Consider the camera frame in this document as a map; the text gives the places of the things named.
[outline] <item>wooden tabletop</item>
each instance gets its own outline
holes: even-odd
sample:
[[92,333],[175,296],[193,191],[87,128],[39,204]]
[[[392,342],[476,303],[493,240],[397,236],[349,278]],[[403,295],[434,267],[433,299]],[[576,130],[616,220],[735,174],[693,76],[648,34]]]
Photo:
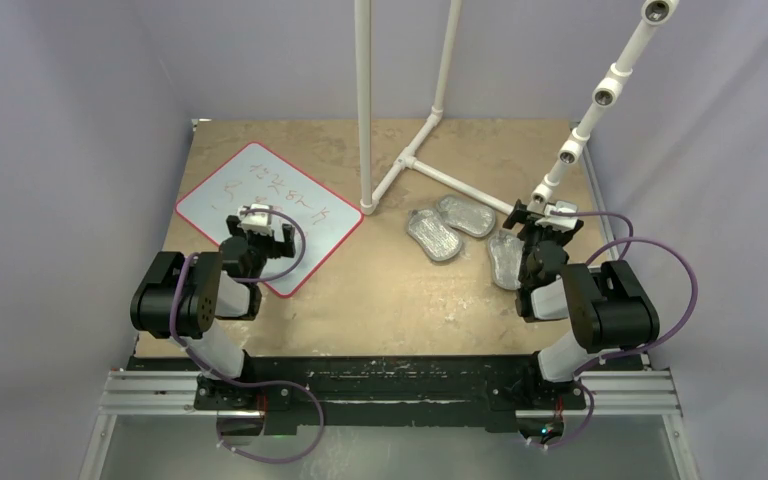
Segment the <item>wooden tabletop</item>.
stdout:
[[[376,120],[372,128],[373,183],[422,126],[422,119]],[[505,202],[527,198],[551,168],[569,133],[565,120],[445,119],[417,152],[423,162]],[[351,120],[202,122],[193,140],[178,198],[241,147],[258,141],[344,198],[358,204],[357,123]],[[568,321],[526,324],[514,293],[490,277],[486,241],[463,235],[464,249],[435,265],[406,233],[408,212],[454,193],[406,170],[376,212],[325,261],[291,298],[261,287],[253,322],[220,322],[252,355],[414,355],[530,353],[569,330]],[[591,210],[580,165],[555,194]],[[504,216],[498,214],[497,229]],[[583,261],[602,245],[598,222],[566,247]],[[164,250],[184,254],[216,246],[174,212]],[[137,356],[178,356],[165,340],[141,333]]]

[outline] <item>wire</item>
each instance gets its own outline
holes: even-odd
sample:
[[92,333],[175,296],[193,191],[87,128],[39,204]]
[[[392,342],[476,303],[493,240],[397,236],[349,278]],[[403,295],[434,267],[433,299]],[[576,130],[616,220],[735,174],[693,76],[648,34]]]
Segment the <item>wire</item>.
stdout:
[[281,213],[277,210],[272,210],[269,208],[250,208],[248,210],[245,210],[243,212],[240,212],[238,215],[243,216],[247,215],[249,213],[270,213],[272,215],[277,215],[287,222],[290,223],[293,227],[296,228],[296,231],[299,232],[299,238],[301,238],[302,245],[299,248],[299,255],[296,258],[296,260],[293,262],[292,265],[290,265],[289,268],[284,270],[283,272],[276,273],[275,275],[270,275],[268,277],[260,277],[260,278],[235,278],[234,281],[237,283],[260,283],[260,282],[271,282],[273,280],[278,280],[281,277],[284,277],[288,273],[292,272],[296,267],[299,266],[299,263],[302,262],[302,258],[304,257],[305,251],[307,250],[307,239],[305,238],[304,231],[302,230],[302,227],[299,226],[298,222],[290,218],[287,214]]
[[204,359],[199,357],[198,354],[196,354],[190,348],[190,346],[187,345],[187,342],[185,342],[181,338],[181,336],[178,335],[178,329],[177,329],[178,305],[180,305],[181,303],[181,296],[184,290],[184,281],[186,280],[187,272],[189,271],[190,264],[192,263],[195,257],[196,257],[196,254],[191,253],[190,255],[187,256],[186,259],[184,259],[184,265],[181,266],[181,274],[178,277],[178,284],[175,286],[175,295],[172,297],[173,308],[169,313],[169,334],[172,337],[172,339],[175,340],[175,342],[184,349],[184,352],[187,354],[188,357],[190,357],[193,363],[198,365],[198,367],[204,370],[205,372],[211,375],[214,375],[216,378],[219,378],[220,380],[230,385],[233,385],[235,387],[240,387],[240,388],[262,388],[262,387],[272,387],[272,386],[285,386],[285,387],[292,387],[297,390],[301,390],[305,395],[307,395],[311,399],[311,401],[313,402],[313,405],[316,407],[317,413],[319,414],[319,430],[316,432],[316,437],[313,439],[310,445],[307,446],[307,448],[289,457],[284,457],[284,458],[264,457],[261,455],[256,455],[254,453],[249,453],[243,450],[239,450],[237,447],[234,447],[230,445],[227,441],[225,441],[225,439],[222,437],[222,432],[220,431],[219,425],[217,423],[216,434],[219,438],[219,445],[228,449],[232,453],[236,453],[237,455],[249,458],[251,460],[255,460],[257,462],[262,462],[262,463],[285,464],[285,463],[292,463],[292,462],[295,462],[296,460],[299,460],[300,458],[303,458],[305,455],[312,452],[317,445],[319,445],[319,442],[322,440],[322,435],[325,433],[325,412],[322,411],[322,405],[319,403],[319,400],[317,400],[316,396],[314,396],[310,390],[299,385],[298,383],[290,382],[287,380],[269,380],[266,382],[251,382],[251,383],[240,382],[238,380],[235,380],[229,377],[228,375],[225,375],[224,373],[216,370]]
[[[614,213],[614,212],[608,212],[604,210],[594,210],[592,212],[559,212],[558,210],[553,210],[549,212],[549,215],[555,215],[557,217],[614,217],[619,218],[623,222],[625,222],[626,225],[628,225],[628,237],[634,236],[634,225],[631,223],[631,219],[626,217],[625,215],[621,213]],[[628,253],[628,248],[631,247],[631,243],[626,243],[625,248],[623,248],[623,251],[620,253],[619,258],[617,260],[622,260],[625,258],[625,254]]]
[[[667,252],[671,253],[678,261],[681,263],[681,266],[684,267],[685,271],[687,271],[687,276],[690,278],[690,300],[687,302],[687,308],[684,310],[684,314],[681,316],[681,318],[676,322],[675,325],[673,325],[673,328],[669,329],[667,333],[665,333],[662,337],[647,343],[646,345],[633,348],[631,350],[625,350],[625,351],[618,351],[618,352],[609,352],[605,355],[600,355],[598,357],[592,358],[587,362],[584,362],[583,365],[578,367],[575,372],[573,372],[573,377],[579,377],[583,372],[586,370],[592,368],[594,365],[598,364],[601,359],[609,360],[612,358],[621,358],[621,357],[628,357],[630,355],[637,355],[639,353],[646,352],[652,348],[655,348],[659,345],[663,345],[664,342],[672,338],[676,333],[678,333],[679,330],[681,330],[685,324],[687,324],[687,321],[690,319],[690,316],[693,314],[693,310],[696,309],[696,301],[699,298],[699,282],[696,278],[696,272],[693,271],[693,267],[690,266],[690,263],[687,261],[684,256],[682,256],[680,253],[678,253],[676,250],[674,250],[672,247],[665,245],[664,243],[659,242],[658,240],[653,240],[651,238],[644,238],[644,237],[626,237],[626,238],[618,238],[612,242],[608,242],[605,245],[603,245],[601,248],[596,250],[593,255],[590,255],[590,258],[587,259],[587,262],[585,262],[587,265],[590,265],[593,263],[596,258],[601,255],[603,252],[608,250],[611,247],[614,247],[616,245],[621,244],[630,244],[634,242],[639,243],[648,243],[650,245],[655,245],[656,247],[660,247]],[[577,380],[575,383],[582,391],[584,391],[588,398],[590,399],[590,405],[587,409],[587,415],[584,417],[584,421],[579,425],[577,429],[575,429],[574,432],[570,433],[569,435],[564,435],[561,437],[561,440],[557,443],[554,443],[552,445],[543,445],[544,449],[548,448],[557,448],[563,445],[566,445],[570,441],[572,441],[574,438],[578,437],[581,432],[584,430],[584,428],[590,423],[591,417],[593,417],[593,410],[595,409],[595,401],[594,401],[594,395],[593,392],[587,389],[587,387],[584,386],[583,383],[581,383],[580,380]]]

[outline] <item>gray curtain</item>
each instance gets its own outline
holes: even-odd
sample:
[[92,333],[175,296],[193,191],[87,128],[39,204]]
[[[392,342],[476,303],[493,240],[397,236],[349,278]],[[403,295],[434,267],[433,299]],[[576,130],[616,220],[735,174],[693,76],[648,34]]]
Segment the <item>gray curtain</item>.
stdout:
[[[654,358],[673,368],[702,476],[768,478],[768,2],[682,2],[591,152],[607,206],[699,275],[696,313]],[[629,258],[665,331],[686,275],[654,247]]]

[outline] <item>white wall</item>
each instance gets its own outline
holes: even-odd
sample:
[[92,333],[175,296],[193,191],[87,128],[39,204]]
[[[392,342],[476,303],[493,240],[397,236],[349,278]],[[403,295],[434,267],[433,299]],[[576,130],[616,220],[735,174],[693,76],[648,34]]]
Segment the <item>white wall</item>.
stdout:
[[[686,331],[655,353],[702,478],[768,478],[768,2],[682,2],[661,34],[591,152],[608,206],[699,275]],[[629,258],[672,325],[683,270],[653,247]]]
[[76,478],[188,117],[133,6],[0,0],[0,478]]
[[[193,116],[355,116],[351,0],[135,2]],[[446,114],[580,117],[640,20],[641,4],[464,2]],[[374,115],[428,115],[448,5],[373,2]]]

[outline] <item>vertical white pole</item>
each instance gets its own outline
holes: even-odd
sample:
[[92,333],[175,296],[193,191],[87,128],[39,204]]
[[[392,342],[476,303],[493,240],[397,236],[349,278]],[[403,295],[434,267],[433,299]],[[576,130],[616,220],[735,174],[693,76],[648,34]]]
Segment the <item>vertical white pole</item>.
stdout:
[[434,94],[433,113],[443,111],[443,96],[446,94],[446,83],[449,80],[449,65],[452,63],[452,50],[455,47],[455,33],[458,30],[458,19],[461,16],[463,0],[452,0],[449,5],[449,22],[446,24],[446,37],[443,40],[443,55],[440,59],[440,73],[437,75],[437,91]]
[[372,0],[355,0],[355,64],[358,94],[358,143],[360,145],[360,208],[369,215],[372,203]]

